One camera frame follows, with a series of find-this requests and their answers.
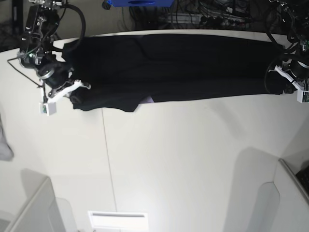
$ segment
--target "black garment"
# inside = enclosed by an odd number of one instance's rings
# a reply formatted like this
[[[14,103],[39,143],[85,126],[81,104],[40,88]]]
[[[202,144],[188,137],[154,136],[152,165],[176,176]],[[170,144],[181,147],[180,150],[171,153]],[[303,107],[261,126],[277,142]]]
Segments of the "black garment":
[[[277,55],[268,42],[156,34],[85,38],[63,58],[72,63],[74,79],[92,85],[72,93],[74,109],[133,112],[148,96],[167,102],[266,94],[265,70]],[[267,87],[281,94],[285,83],[282,77],[270,77]]]

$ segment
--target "blue container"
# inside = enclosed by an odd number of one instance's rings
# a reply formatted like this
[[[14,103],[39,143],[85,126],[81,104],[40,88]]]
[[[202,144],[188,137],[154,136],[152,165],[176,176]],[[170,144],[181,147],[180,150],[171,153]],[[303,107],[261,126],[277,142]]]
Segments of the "blue container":
[[[108,0],[113,6],[167,6],[170,7],[173,0]]]

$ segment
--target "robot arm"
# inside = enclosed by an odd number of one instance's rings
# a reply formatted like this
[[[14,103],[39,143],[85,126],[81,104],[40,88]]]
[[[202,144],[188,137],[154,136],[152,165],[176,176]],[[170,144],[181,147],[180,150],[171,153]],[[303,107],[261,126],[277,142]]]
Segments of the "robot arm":
[[[25,68],[35,69],[42,83],[41,112],[48,115],[56,112],[55,103],[63,96],[68,96],[79,87],[90,89],[88,83],[71,78],[74,72],[67,62],[57,61],[57,52],[70,52],[82,41],[85,34],[85,19],[83,13],[75,6],[64,4],[63,0],[29,0],[34,3],[30,7],[25,32],[21,38],[19,51],[20,63]],[[58,10],[67,8],[76,11],[82,21],[82,32],[74,47],[62,50],[53,46],[55,33],[62,17]],[[45,94],[45,84],[52,90]]]

